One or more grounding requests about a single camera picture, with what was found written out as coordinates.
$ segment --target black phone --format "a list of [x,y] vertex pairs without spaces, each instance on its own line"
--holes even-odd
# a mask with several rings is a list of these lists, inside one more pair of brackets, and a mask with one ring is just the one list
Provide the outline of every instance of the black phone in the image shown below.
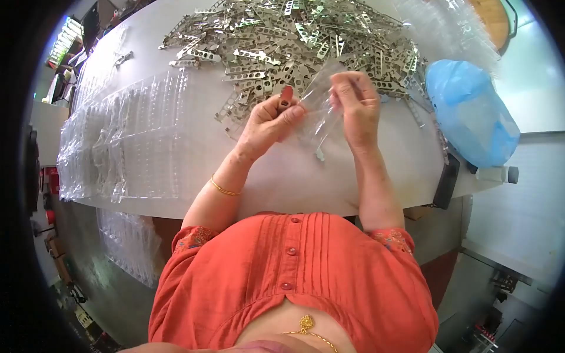
[[459,175],[459,167],[461,166],[459,160],[451,153],[447,154],[447,159],[449,164],[444,165],[440,182],[437,185],[436,195],[433,197],[434,206],[443,210],[446,210],[449,206],[455,183],[457,182],[457,175]]

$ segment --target white bottle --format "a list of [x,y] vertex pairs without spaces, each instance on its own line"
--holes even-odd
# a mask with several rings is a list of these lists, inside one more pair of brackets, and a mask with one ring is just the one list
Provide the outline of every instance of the white bottle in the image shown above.
[[518,183],[518,167],[479,168],[475,177],[479,180]]

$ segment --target red container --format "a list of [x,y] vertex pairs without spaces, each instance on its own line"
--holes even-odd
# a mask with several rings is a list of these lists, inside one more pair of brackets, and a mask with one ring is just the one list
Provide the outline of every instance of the red container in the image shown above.
[[49,176],[49,191],[53,195],[59,195],[59,173],[57,167],[46,167],[45,174]]

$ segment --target woman's right hand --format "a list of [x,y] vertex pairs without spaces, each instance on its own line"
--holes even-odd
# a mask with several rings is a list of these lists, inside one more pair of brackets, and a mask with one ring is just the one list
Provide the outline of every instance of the woman's right hand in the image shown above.
[[380,96],[366,73],[349,71],[331,77],[334,108],[344,109],[345,138],[353,153],[371,151],[377,144]]

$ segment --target wrist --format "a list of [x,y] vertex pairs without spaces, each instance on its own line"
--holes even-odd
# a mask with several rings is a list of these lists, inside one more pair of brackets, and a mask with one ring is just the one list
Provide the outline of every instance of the wrist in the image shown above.
[[375,144],[366,147],[351,147],[353,157],[363,164],[373,163],[379,159],[380,150]]
[[229,153],[228,157],[235,163],[238,163],[244,167],[249,167],[259,158],[254,156],[253,152],[246,148],[245,146],[240,146],[239,144],[234,147],[234,149]]

